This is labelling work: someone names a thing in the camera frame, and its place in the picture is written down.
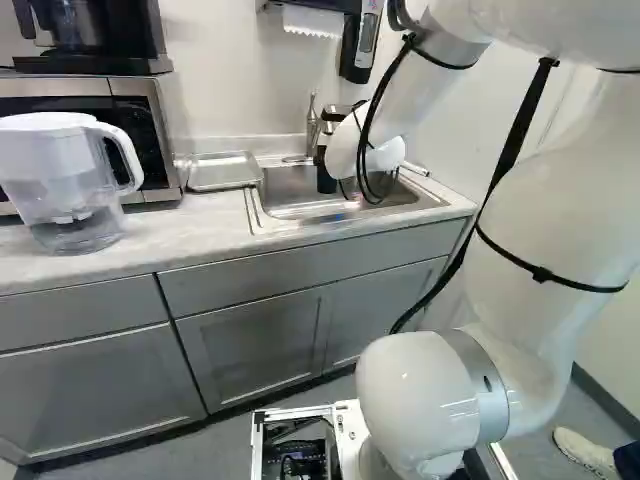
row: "shoe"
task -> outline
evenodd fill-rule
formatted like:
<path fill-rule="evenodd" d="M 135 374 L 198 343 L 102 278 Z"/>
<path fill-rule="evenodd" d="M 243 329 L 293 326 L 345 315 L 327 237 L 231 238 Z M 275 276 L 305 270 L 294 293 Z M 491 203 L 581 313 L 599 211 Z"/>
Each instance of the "shoe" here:
<path fill-rule="evenodd" d="M 582 465 L 602 480 L 620 480 L 613 462 L 613 450 L 590 442 L 582 435 L 558 427 L 553 431 L 553 441 L 572 462 Z"/>

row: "white robotic arm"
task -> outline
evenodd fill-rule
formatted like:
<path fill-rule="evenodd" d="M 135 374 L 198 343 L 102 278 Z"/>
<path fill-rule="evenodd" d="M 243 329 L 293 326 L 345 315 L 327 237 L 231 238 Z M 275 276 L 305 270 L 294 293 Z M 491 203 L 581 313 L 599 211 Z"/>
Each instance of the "white robotic arm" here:
<path fill-rule="evenodd" d="M 635 0 L 443 0 L 422 25 L 442 32 L 427 36 L 424 50 L 452 65 L 463 63 L 448 49 L 457 45 L 468 62 L 494 38 L 607 70 L 640 66 Z M 440 50 L 436 38 L 448 47 Z M 461 72 L 410 53 L 380 104 L 370 143 L 398 142 Z M 579 334 L 640 259 L 633 201 L 640 76 L 608 77 L 590 111 L 520 162 L 487 202 L 484 238 L 475 235 L 462 270 L 458 315 L 466 326 L 385 337 L 361 356 L 358 396 L 371 432 L 361 465 L 381 453 L 406 480 L 445 478 L 465 449 L 531 432 L 556 411 Z M 356 112 L 360 123 L 366 109 Z M 353 115 L 336 130 L 326 154 L 335 178 L 353 175 L 359 136 Z M 389 149 L 398 158 L 386 158 L 384 169 L 399 164 L 401 150 Z M 532 276 L 518 261 L 542 273 Z"/>

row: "kitchen counter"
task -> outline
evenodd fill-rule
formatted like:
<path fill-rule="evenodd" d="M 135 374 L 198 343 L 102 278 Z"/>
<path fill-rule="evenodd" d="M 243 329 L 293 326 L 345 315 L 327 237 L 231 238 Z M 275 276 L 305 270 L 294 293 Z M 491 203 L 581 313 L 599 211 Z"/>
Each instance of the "kitchen counter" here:
<path fill-rule="evenodd" d="M 230 260 L 472 215 L 475 203 L 431 178 L 405 174 L 446 200 L 442 208 L 254 235 L 244 192 L 187 194 L 177 208 L 127 214 L 127 235 L 105 250 L 51 256 L 23 225 L 0 226 L 0 295 Z"/>

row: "floor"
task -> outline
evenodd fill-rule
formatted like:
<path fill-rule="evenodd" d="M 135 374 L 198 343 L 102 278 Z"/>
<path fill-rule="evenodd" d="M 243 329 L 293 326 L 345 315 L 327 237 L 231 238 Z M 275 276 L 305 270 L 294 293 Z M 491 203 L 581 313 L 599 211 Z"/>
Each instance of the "floor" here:
<path fill-rule="evenodd" d="M 299 407 L 355 398 L 353 377 L 346 376 L 277 402 Z M 555 423 L 573 427 L 604 445 L 630 439 L 578 387 L 571 386 Z M 593 479 L 557 452 L 544 431 L 503 443 L 520 480 Z M 250 472 L 249 414 L 211 425 L 197 433 L 137 451 L 95 460 L 39 475 L 39 480 L 248 480 Z"/>

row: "metal tray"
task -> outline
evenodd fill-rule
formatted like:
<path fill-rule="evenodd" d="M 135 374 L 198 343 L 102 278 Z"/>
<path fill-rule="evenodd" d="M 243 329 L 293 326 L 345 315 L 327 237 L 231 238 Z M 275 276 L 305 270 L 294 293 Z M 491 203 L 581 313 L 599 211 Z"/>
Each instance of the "metal tray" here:
<path fill-rule="evenodd" d="M 264 178 L 255 157 L 246 151 L 193 155 L 190 163 L 187 187 L 194 192 L 242 188 Z"/>

